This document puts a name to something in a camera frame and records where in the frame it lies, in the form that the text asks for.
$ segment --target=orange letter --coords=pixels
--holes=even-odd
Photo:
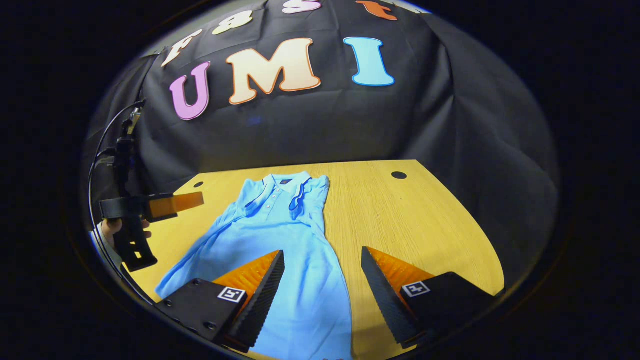
[[[234,94],[229,98],[231,105],[253,100],[258,94],[249,87],[249,77],[265,94],[270,94],[276,86],[280,71],[284,80],[282,91],[306,90],[320,86],[320,78],[314,76],[309,62],[309,38],[295,38],[283,41],[267,60],[254,49],[235,53],[227,58],[234,70]]]
[[[377,17],[381,17],[382,19],[387,19],[391,21],[396,21],[398,19],[393,15],[389,15],[385,13],[385,10],[390,12],[391,11],[390,8],[385,8],[384,6],[378,3],[374,3],[373,1],[356,1],[356,3],[363,4],[369,13],[372,13]]]
[[[160,65],[160,67],[164,67],[166,64],[170,63],[173,59],[177,58],[178,55],[180,54],[180,50],[187,47],[187,45],[189,45],[189,43],[191,42],[191,39],[194,37],[197,37],[201,32],[202,32],[202,29],[196,31],[195,33],[189,35],[186,38],[183,38],[178,42],[178,44],[175,44],[171,48],[169,55],[166,57],[166,60],[162,63],[162,65]]]

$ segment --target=light blue polo shirt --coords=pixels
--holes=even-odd
[[[324,237],[329,179],[307,172],[246,180],[238,200],[162,279],[165,298],[199,277],[213,281],[275,250],[285,271],[253,351],[279,359],[351,359],[351,306]]]

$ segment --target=wooden table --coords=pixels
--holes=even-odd
[[[504,287],[500,261],[484,232],[456,198],[415,160],[361,161],[255,168],[200,174],[175,194],[203,192],[205,204],[177,218],[151,225],[149,244],[158,264],[131,273],[154,300],[154,289],[190,246],[237,199],[245,179],[268,174],[327,175],[326,238],[333,246],[349,289],[355,359],[378,360],[402,354],[378,309],[360,268],[369,246],[433,275],[456,272],[495,295]],[[407,175],[396,179],[392,172]],[[203,182],[198,188],[194,185]],[[249,352],[257,359],[268,357]]]

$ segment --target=shirt placket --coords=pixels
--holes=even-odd
[[[261,209],[262,211],[260,215],[263,221],[266,221],[269,219],[269,215],[273,211],[276,201],[280,198],[280,194],[283,192],[284,192],[283,190],[281,190],[279,187],[276,186],[275,189],[273,189],[273,191],[271,192],[271,194],[269,194],[267,201],[264,202]]]

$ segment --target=black fabric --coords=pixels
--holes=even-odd
[[[140,191],[174,192],[202,172],[417,159],[482,227],[502,263],[505,285],[517,281],[550,234],[558,198],[550,134],[524,84],[489,50],[435,15],[392,7],[398,20],[388,21],[354,1],[336,0],[287,15],[283,3],[238,9],[234,13],[253,10],[253,20],[211,35],[233,15],[226,14],[202,26],[166,67],[161,64],[170,47],[152,61],[143,83],[147,104],[136,127]],[[276,86],[269,95],[258,90],[252,101],[229,104],[233,82],[227,57],[256,49],[270,59],[281,42],[300,37],[313,40],[308,51],[319,87],[283,92]],[[343,43],[346,37],[381,40],[386,70],[396,82],[354,83],[358,67],[352,48]],[[135,100],[148,61],[134,62],[107,93],[92,122],[89,149],[93,143],[95,151],[96,136],[111,117]],[[205,61],[211,62],[209,105],[200,117],[183,121],[169,86],[181,76],[193,79],[191,70]],[[277,83],[282,79],[280,74]],[[185,89],[193,104],[193,82]],[[111,131],[108,143],[116,133]],[[96,184],[96,201],[113,196],[110,186]]]

